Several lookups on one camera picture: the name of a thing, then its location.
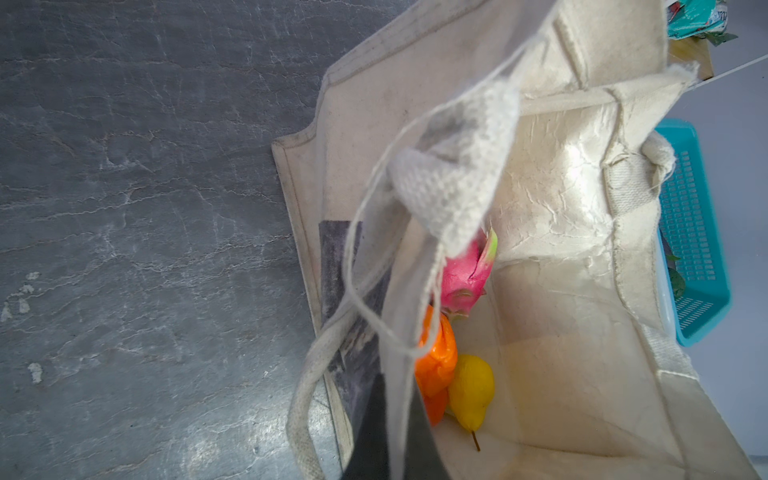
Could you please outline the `orange pumpkin vegetable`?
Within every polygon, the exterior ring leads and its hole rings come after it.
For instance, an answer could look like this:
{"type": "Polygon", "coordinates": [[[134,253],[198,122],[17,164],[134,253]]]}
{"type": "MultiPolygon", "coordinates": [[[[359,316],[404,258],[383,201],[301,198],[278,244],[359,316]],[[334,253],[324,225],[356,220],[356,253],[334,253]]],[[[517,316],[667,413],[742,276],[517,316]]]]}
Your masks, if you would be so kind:
{"type": "Polygon", "coordinates": [[[448,317],[439,314],[436,340],[423,357],[415,362],[415,378],[424,397],[431,398],[445,390],[453,381],[458,360],[455,335],[448,317]]]}

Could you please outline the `yellow lemon fruit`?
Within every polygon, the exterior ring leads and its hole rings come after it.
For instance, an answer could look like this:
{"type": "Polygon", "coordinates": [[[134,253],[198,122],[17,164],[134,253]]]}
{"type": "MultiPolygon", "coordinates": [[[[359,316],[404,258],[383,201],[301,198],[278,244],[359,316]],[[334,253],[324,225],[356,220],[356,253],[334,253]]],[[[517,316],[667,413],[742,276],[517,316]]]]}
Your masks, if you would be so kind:
{"type": "Polygon", "coordinates": [[[476,450],[480,451],[476,433],[483,425],[487,408],[495,396],[491,366],[478,356],[460,354],[448,394],[453,416],[470,433],[476,450]]]}

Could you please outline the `pink dragon fruit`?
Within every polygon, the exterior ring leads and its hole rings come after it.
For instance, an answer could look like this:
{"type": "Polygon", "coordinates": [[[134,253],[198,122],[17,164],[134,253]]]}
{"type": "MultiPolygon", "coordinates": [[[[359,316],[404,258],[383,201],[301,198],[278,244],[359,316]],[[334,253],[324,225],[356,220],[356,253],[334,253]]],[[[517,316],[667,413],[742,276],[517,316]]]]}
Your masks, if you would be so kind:
{"type": "Polygon", "coordinates": [[[486,294],[485,285],[497,250],[495,230],[492,227],[479,229],[461,255],[446,261],[441,285],[441,310],[448,318],[468,317],[478,300],[486,294]]]}

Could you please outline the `cream canvas tote bag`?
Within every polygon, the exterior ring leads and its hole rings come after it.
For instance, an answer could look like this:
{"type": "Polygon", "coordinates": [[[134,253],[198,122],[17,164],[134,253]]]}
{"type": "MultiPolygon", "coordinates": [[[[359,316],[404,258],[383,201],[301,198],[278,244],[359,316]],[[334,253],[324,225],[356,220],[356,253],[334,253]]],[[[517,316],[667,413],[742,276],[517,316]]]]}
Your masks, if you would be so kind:
{"type": "Polygon", "coordinates": [[[753,479],[663,314],[656,127],[696,79],[661,1],[421,1],[326,72],[272,153],[316,337],[288,411],[300,474],[331,390],[355,479],[753,479]],[[476,433],[431,426],[415,362],[443,269],[498,236],[485,291],[449,319],[492,368],[476,433]]]}

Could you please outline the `orange fruit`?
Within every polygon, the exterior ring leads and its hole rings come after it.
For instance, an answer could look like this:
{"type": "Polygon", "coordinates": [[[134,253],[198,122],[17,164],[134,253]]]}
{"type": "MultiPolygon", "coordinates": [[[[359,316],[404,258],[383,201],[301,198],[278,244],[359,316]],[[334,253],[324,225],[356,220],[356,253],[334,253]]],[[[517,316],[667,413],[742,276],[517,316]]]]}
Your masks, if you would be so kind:
{"type": "Polygon", "coordinates": [[[443,419],[446,408],[449,404],[448,389],[442,389],[432,396],[423,395],[422,399],[430,425],[438,425],[443,419]]]}

